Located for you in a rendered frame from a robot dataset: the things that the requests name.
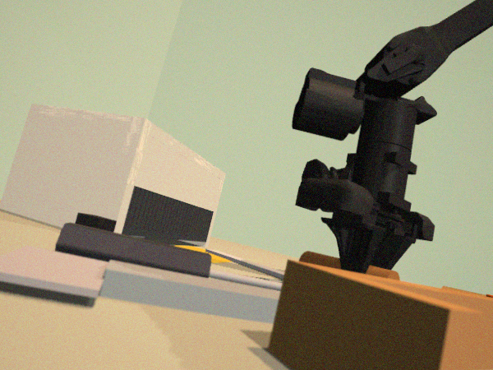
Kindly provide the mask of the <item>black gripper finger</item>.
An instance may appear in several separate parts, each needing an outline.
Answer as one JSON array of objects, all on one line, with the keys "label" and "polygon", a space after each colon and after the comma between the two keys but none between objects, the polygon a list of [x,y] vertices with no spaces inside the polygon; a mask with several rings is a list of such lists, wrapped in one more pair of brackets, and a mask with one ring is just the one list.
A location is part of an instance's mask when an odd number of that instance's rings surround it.
[{"label": "black gripper finger", "polygon": [[321,219],[336,237],[341,270],[366,274],[385,229],[368,223]]},{"label": "black gripper finger", "polygon": [[384,233],[370,265],[391,270],[416,239]]}]

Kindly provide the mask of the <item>beige cabinet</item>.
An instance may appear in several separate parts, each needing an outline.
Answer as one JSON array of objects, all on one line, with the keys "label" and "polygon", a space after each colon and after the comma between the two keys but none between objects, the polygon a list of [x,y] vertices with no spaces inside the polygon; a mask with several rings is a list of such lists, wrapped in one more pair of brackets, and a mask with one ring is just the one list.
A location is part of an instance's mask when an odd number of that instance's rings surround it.
[{"label": "beige cabinet", "polygon": [[208,247],[225,174],[146,118],[32,104],[0,209]]}]

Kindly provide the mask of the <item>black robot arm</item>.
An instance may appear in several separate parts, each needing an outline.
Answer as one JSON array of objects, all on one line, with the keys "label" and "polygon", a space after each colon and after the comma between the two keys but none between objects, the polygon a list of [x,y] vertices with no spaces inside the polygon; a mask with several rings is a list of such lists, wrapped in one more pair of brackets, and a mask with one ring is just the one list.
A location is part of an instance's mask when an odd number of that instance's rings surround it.
[{"label": "black robot arm", "polygon": [[[423,96],[404,97],[427,80],[450,54],[493,26],[493,0],[475,0],[436,25],[421,26],[393,37],[351,80],[311,68],[293,113],[293,129],[344,140],[356,134],[358,145],[384,142],[412,153],[415,125],[437,115]],[[361,126],[360,126],[361,125]],[[335,169],[308,161],[300,186],[308,178],[347,179],[355,162]]]}]

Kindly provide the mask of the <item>brown rectangular block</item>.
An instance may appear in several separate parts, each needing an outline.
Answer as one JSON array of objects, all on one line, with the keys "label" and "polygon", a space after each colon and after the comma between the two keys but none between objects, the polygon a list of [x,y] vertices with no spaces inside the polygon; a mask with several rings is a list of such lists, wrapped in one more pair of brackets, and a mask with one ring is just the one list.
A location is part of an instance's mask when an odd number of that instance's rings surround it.
[{"label": "brown rectangular block", "polygon": [[493,298],[288,260],[267,350],[293,370],[493,370]]}]

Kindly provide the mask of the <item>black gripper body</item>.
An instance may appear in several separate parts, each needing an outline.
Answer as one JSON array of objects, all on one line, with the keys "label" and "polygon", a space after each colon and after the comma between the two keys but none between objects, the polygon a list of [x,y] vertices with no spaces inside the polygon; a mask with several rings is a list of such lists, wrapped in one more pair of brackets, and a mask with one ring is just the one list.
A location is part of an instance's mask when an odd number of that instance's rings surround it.
[{"label": "black gripper body", "polygon": [[380,226],[387,234],[433,241],[435,226],[429,217],[410,211],[405,201],[408,174],[417,174],[411,151],[384,142],[367,142],[348,153],[355,162],[352,182],[347,179],[308,178],[299,188],[295,206],[318,211],[335,210],[332,219]]}]

